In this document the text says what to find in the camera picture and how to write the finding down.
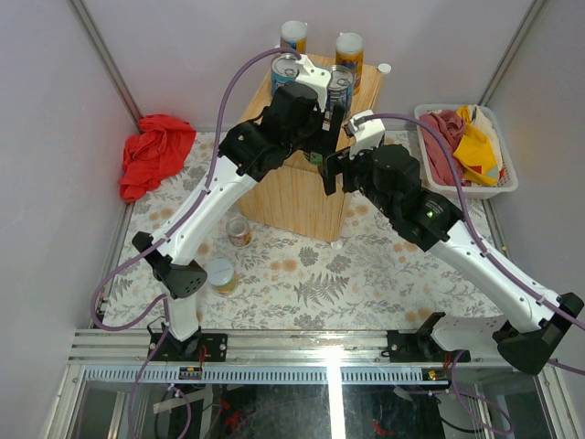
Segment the tall yellow congee can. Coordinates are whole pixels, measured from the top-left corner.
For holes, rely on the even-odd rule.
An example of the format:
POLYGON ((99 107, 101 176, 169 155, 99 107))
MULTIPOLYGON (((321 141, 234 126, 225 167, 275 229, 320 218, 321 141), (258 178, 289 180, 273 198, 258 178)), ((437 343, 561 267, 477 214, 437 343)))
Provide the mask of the tall yellow congee can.
POLYGON ((354 94, 360 90, 363 61, 363 38, 353 32, 341 33, 335 42, 335 63, 349 68, 354 73, 354 94))

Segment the dark blue soup can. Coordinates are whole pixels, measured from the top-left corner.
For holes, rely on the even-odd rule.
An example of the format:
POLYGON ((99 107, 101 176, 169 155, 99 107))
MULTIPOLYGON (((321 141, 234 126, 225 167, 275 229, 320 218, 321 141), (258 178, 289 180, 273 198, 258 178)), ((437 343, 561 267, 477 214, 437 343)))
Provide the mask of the dark blue soup can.
POLYGON ((350 68, 337 64, 331 65, 329 71, 331 80, 327 88, 326 108, 332 112, 337 105, 348 115, 352 105, 355 75, 350 68))

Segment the small green white-lid can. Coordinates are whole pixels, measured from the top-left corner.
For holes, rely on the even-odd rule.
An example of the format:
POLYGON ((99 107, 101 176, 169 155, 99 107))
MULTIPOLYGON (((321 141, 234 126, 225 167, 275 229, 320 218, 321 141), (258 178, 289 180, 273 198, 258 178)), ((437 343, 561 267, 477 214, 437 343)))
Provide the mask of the small green white-lid can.
POLYGON ((323 163, 323 156, 316 152, 305 153, 306 160, 314 166, 319 166, 323 163))

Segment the Progresso chicken noodle can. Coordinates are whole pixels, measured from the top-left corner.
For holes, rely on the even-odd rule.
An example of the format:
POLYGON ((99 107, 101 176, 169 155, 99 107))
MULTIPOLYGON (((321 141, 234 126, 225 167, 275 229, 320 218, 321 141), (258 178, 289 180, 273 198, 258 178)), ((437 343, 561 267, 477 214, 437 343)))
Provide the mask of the Progresso chicken noodle can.
POLYGON ((290 53, 282 53, 271 62, 271 96, 284 84, 295 81, 299 74, 297 58, 290 53))

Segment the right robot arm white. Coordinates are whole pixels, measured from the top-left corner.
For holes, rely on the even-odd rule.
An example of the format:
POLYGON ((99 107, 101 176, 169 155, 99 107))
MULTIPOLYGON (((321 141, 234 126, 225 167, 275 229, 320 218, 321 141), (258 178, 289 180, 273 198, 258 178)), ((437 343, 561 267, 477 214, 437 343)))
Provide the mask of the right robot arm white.
POLYGON ((470 231, 471 221, 446 197, 420 181, 420 163, 401 145, 381 145, 351 155, 345 148, 319 166, 326 194, 343 177, 345 192, 366 197, 405 241, 447 262, 499 308, 493 323, 439 315, 417 337, 426 360, 448 351, 499 354, 515 369, 537 375, 574 325, 584 302, 538 284, 489 241, 470 231))

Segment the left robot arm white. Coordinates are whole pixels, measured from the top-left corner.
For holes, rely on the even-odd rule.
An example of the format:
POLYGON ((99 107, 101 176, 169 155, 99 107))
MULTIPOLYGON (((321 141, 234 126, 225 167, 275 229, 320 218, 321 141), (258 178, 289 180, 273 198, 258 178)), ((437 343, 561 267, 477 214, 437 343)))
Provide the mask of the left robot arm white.
POLYGON ((169 358, 194 359, 202 350, 196 317, 197 291, 207 272, 195 260, 199 245, 229 208, 296 151, 322 156, 336 148, 346 105, 297 81, 277 88, 271 103, 232 127, 218 146, 211 178, 204 178, 172 218, 153 233, 137 232, 133 246, 146 255, 156 281, 165 288, 169 334, 162 347, 169 358))

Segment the fruit can silver bottom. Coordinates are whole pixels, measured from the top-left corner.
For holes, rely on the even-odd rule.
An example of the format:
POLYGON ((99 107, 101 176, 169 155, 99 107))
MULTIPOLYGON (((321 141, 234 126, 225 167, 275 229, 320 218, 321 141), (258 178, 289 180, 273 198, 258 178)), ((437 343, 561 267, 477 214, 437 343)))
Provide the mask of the fruit can silver bottom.
POLYGON ((248 246, 252 239, 250 225, 241 216, 233 217, 227 221, 226 233, 230 243, 239 248, 248 246))

